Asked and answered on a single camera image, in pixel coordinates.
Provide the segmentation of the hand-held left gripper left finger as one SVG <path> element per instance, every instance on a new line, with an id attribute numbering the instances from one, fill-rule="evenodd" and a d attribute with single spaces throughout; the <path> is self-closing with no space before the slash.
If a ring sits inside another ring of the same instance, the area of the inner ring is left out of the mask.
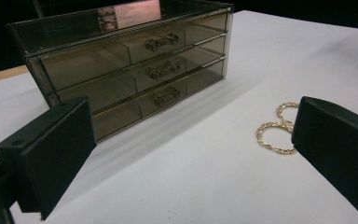
<path id="1" fill-rule="evenodd" d="M 46 219 L 95 147 L 86 97 L 53 106 L 0 143 L 4 204 Z"/>

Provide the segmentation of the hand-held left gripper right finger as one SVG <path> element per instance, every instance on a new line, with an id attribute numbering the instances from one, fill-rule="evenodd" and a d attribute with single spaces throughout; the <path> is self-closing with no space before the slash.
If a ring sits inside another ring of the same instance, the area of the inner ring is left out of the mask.
<path id="1" fill-rule="evenodd" d="M 358 210 L 358 115 L 340 105 L 304 96 L 291 141 Z"/>

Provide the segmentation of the smoky transparent drawer organizer case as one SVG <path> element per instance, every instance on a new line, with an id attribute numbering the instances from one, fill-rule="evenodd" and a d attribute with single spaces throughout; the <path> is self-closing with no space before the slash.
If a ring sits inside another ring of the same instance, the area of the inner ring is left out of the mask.
<path id="1" fill-rule="evenodd" d="M 61 14 L 43 19 L 14 22 L 7 29 L 13 36 L 21 56 L 30 71 L 39 90 L 49 106 L 63 103 L 58 99 L 58 92 L 77 87 L 97 78 L 109 76 L 117 71 L 124 70 L 138 63 L 149 62 L 164 56 L 171 56 L 181 50 L 189 49 L 217 37 L 226 38 L 224 53 L 212 62 L 225 60 L 225 73 L 227 75 L 227 56 L 232 27 L 234 6 L 230 3 L 221 3 L 208 0 L 137 0 L 119 5 L 98 7 L 67 14 Z M 116 37 L 128 33 L 139 32 L 152 27 L 164 26 L 172 22 L 188 20 L 190 18 L 208 15 L 227 14 L 226 31 L 221 35 L 200 41 L 193 45 L 159 55 L 142 62 L 138 62 L 116 71 L 82 81 L 62 89 L 55 89 L 48 77 L 41 58 L 51 53 L 87 45 L 104 38 Z M 117 105 L 130 100 L 125 98 L 101 110 L 94 111 L 93 117 Z"/>

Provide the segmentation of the wooden table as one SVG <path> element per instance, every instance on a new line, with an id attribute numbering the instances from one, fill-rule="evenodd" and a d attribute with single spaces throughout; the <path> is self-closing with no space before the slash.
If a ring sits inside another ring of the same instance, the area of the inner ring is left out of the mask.
<path id="1" fill-rule="evenodd" d="M 28 68 L 25 65 L 2 70 L 0 71 L 0 80 L 9 77 L 18 76 L 24 73 L 28 73 Z"/>

